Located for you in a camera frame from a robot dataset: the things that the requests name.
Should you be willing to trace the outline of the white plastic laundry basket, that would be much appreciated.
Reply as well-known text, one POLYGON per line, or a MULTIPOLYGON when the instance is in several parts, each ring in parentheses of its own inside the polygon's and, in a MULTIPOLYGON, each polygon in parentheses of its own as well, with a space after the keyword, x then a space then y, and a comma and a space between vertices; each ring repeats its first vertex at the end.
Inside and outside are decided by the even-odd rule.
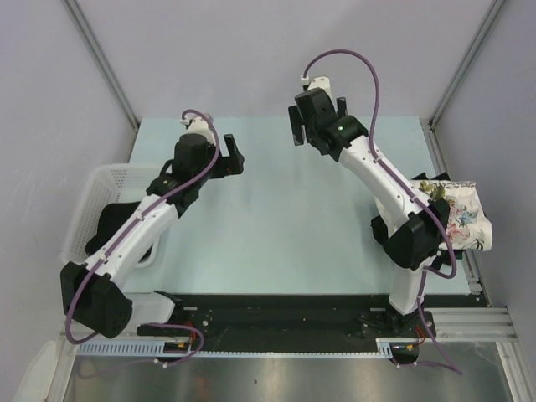
POLYGON ((161 168, 151 164, 116 163, 98 167, 85 185, 60 252, 63 265, 80 264, 88 257, 87 242, 96 234, 103 208, 114 203, 141 202, 161 168))

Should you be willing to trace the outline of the black t shirt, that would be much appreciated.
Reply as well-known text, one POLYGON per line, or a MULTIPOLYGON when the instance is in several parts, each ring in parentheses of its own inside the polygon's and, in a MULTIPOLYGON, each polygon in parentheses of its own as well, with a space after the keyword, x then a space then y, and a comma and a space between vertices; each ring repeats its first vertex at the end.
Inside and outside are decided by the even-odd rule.
POLYGON ((97 223, 96 234, 87 242, 85 253, 93 255, 102 247, 121 226, 131 217, 139 206, 139 201, 133 203, 114 203, 106 205, 97 223))

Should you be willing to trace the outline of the white t shirt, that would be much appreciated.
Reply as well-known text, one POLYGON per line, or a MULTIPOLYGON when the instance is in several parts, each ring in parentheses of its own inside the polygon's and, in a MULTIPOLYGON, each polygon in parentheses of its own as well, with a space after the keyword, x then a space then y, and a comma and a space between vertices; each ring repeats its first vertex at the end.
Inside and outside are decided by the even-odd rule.
POLYGON ((443 198, 449 204, 446 234, 453 250, 489 251, 492 248, 492 223, 484 214, 474 182, 434 179, 411 182, 433 200, 443 198))

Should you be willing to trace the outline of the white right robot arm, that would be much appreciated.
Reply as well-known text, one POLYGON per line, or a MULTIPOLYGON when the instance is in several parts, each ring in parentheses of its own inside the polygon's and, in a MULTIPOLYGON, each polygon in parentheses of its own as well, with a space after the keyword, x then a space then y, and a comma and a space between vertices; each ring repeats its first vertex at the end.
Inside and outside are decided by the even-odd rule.
POLYGON ((368 129, 346 110, 346 101, 333 99, 330 89, 311 84, 295 98, 289 117, 294 142, 309 143, 355 174, 382 207, 387 228, 384 252, 396 264, 386 315, 387 328, 405 336, 416 326, 420 274, 443 241, 450 207, 413 188, 376 147, 368 129))

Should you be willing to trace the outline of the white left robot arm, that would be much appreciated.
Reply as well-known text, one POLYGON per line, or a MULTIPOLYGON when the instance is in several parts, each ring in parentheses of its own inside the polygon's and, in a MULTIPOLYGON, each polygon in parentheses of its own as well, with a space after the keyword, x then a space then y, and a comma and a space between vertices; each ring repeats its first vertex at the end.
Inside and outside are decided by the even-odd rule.
POLYGON ((131 325, 156 324, 166 334, 180 332, 184 313, 160 291, 127 295, 122 288, 161 234, 178 221, 210 179, 244 171, 245 158, 233 135, 224 135, 228 155, 200 133, 184 134, 174 157, 164 163, 126 222, 85 261, 68 262, 60 272, 67 326, 73 322, 96 335, 114 338, 131 325))

